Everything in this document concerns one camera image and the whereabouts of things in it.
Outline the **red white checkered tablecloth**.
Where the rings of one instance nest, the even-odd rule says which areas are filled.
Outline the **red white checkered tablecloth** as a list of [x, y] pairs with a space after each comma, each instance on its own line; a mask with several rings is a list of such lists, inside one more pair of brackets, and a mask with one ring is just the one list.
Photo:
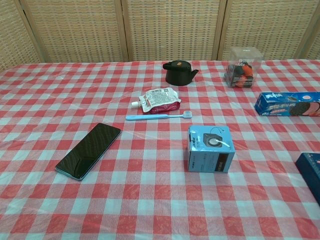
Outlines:
[[[320, 153], [320, 117], [265, 117], [261, 92], [320, 92], [320, 60], [269, 60], [252, 88], [193, 61], [177, 87], [191, 119], [127, 121], [160, 61], [25, 64], [0, 72], [0, 240], [320, 240], [295, 161]], [[80, 181], [55, 166], [98, 124], [121, 133]], [[188, 171], [190, 126], [227, 126], [227, 173]]]

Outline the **clear plastic capsule box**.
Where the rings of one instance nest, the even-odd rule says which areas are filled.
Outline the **clear plastic capsule box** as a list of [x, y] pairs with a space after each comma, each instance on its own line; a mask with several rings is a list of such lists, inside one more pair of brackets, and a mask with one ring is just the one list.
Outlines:
[[231, 47], [224, 79], [230, 88], [251, 88], [263, 55], [256, 47]]

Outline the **black teapot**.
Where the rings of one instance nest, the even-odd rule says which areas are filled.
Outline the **black teapot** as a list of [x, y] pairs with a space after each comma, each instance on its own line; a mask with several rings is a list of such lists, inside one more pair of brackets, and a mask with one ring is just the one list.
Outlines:
[[198, 69], [192, 70], [191, 64], [184, 60], [169, 61], [164, 63], [162, 67], [166, 70], [166, 82], [174, 86], [186, 86], [190, 84], [199, 72]]

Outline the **blue cookie package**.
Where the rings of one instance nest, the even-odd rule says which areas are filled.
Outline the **blue cookie package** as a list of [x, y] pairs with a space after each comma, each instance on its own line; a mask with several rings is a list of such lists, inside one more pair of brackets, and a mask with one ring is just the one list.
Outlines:
[[320, 117], [320, 92], [262, 92], [254, 108], [261, 116]]

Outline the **dark blue box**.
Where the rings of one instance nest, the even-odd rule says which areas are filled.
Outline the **dark blue box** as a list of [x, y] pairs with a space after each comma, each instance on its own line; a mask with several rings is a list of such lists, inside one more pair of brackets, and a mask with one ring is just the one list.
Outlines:
[[295, 165], [320, 205], [320, 153], [303, 152]]

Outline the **light blue toothbrush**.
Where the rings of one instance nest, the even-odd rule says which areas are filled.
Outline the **light blue toothbrush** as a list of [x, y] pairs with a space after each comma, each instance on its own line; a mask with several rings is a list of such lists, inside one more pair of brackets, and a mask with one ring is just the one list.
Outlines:
[[146, 115], [127, 115], [125, 119], [127, 121], [140, 121], [140, 120], [157, 120], [157, 119], [169, 119], [169, 118], [192, 118], [192, 112], [190, 110], [184, 111], [180, 115], [168, 115], [168, 114], [146, 114]]

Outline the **woven folding screen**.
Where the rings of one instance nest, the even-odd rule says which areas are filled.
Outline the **woven folding screen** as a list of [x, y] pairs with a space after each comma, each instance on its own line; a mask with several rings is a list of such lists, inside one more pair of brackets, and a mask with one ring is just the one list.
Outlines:
[[320, 0], [0, 0], [0, 72], [33, 63], [320, 59]]

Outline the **red white spout pouch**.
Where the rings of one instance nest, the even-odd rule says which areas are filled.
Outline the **red white spout pouch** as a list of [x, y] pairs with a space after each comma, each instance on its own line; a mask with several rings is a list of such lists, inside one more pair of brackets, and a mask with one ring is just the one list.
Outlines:
[[180, 108], [181, 99], [171, 87], [147, 91], [131, 103], [132, 108], [141, 108], [144, 114], [160, 114]]

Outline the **black smartphone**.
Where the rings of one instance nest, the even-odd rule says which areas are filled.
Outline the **black smartphone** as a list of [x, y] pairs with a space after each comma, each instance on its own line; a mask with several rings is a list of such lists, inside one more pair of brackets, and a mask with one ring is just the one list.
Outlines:
[[120, 135], [117, 127], [98, 123], [56, 166], [58, 173], [83, 180]]

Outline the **small light blue speaker box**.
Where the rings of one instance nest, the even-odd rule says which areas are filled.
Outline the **small light blue speaker box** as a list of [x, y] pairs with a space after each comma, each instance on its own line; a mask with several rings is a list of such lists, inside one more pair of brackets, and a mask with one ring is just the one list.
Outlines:
[[188, 171], [227, 173], [236, 150], [228, 126], [191, 125], [188, 128]]

